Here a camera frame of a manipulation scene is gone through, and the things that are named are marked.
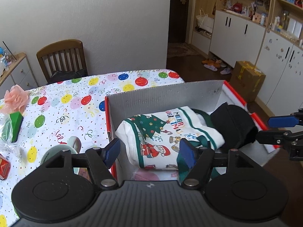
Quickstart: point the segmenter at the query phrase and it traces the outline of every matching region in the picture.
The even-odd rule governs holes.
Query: tablecloth
[[[31,90],[16,142],[21,148],[20,157],[0,151],[11,163],[8,178],[0,181],[0,227],[10,226],[18,219],[11,202],[12,189],[39,166],[49,148],[67,143],[73,135],[80,138],[82,153],[108,144],[106,95],[182,82],[176,72],[157,69],[89,76]]]

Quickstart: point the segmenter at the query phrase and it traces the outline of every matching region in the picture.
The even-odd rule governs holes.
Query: blue gripper pad
[[[102,149],[102,153],[105,153],[103,161],[107,168],[111,168],[118,155],[120,154],[120,140],[114,139],[105,148]]]
[[[179,143],[179,148],[180,148],[180,154],[182,158],[185,160],[188,168],[193,168],[193,166],[196,164],[196,158],[195,158],[195,147],[190,144],[189,141],[186,139],[182,138],[180,143]]]
[[[295,127],[298,124],[299,120],[292,115],[271,117],[268,120],[268,125],[272,128]]]

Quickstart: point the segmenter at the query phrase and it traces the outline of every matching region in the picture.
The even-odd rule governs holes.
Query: christmas tree print
[[[161,130],[163,130],[163,126],[167,123],[154,115],[136,115],[130,119],[136,124],[145,139],[147,137],[152,138],[155,132],[160,134]]]

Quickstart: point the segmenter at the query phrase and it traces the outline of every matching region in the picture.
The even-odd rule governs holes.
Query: doorway
[[[170,0],[169,43],[184,43],[189,0]]]

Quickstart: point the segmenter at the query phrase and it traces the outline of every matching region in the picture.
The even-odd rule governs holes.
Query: chair backrest
[[[63,40],[45,46],[37,52],[37,59],[47,81],[55,71],[76,72],[80,69],[87,69],[83,43],[76,39]]]

